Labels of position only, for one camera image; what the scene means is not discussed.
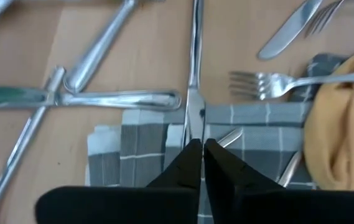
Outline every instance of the fork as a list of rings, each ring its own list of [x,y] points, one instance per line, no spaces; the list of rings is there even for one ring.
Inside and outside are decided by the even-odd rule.
[[[230,72],[233,95],[266,100],[278,98],[298,87],[323,83],[354,83],[354,73],[327,77],[293,78],[282,73]]]
[[[310,35],[320,33],[332,20],[332,17],[337,12],[337,9],[343,4],[344,0],[338,0],[330,3],[323,9],[321,9],[314,17],[314,20],[310,23],[310,26],[307,29],[305,37]]]

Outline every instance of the table surface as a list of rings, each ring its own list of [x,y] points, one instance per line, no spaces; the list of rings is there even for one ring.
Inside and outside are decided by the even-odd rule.
[[[273,60],[256,54],[302,1],[205,0],[202,93],[209,103],[232,103],[228,71],[299,76],[321,52],[354,53],[354,3],[327,29],[301,34]],[[70,68],[117,4],[19,3],[0,18],[0,85],[40,87],[55,65]],[[88,91],[173,88],[185,96],[192,0],[141,6],[128,21]],[[120,124],[121,110],[50,110],[25,154],[0,208],[0,223],[34,223],[34,204],[61,185],[83,185],[86,137],[97,124]],[[31,111],[0,111],[0,171]]]

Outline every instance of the yellow napkin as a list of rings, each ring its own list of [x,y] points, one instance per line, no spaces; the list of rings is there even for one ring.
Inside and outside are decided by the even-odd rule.
[[[333,75],[354,72],[354,56]],[[322,85],[304,126],[308,170],[321,189],[354,190],[354,83]]]

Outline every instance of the gray napkin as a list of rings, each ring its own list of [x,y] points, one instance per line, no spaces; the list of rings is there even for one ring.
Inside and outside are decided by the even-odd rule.
[[[345,58],[320,54],[304,76],[330,75]],[[319,86],[296,88],[288,103],[207,105],[205,137],[219,139],[237,127],[243,135],[227,149],[278,181],[293,153],[302,149],[303,130]],[[181,151],[184,109],[161,113],[126,110],[121,127],[97,126],[88,137],[87,184],[144,187]],[[288,186],[315,189],[302,163]],[[213,223],[204,178],[199,223]]]

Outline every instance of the napkin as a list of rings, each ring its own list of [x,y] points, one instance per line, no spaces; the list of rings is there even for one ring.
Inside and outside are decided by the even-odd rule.
[[[317,55],[309,62],[304,76],[330,75],[342,60],[336,55]],[[318,88],[296,88],[288,103],[207,105],[205,137],[219,139],[234,128],[243,127],[242,138],[227,150],[278,181],[292,155],[302,150],[302,127]],[[183,108],[168,113],[125,110],[121,126],[97,126],[88,136],[86,184],[146,186],[181,151],[184,116]],[[204,180],[202,176],[198,222],[213,223]],[[287,187],[317,188],[304,163]]]
[[[354,72],[354,56],[334,75]],[[305,160],[321,189],[354,190],[354,84],[322,85],[305,123]]]

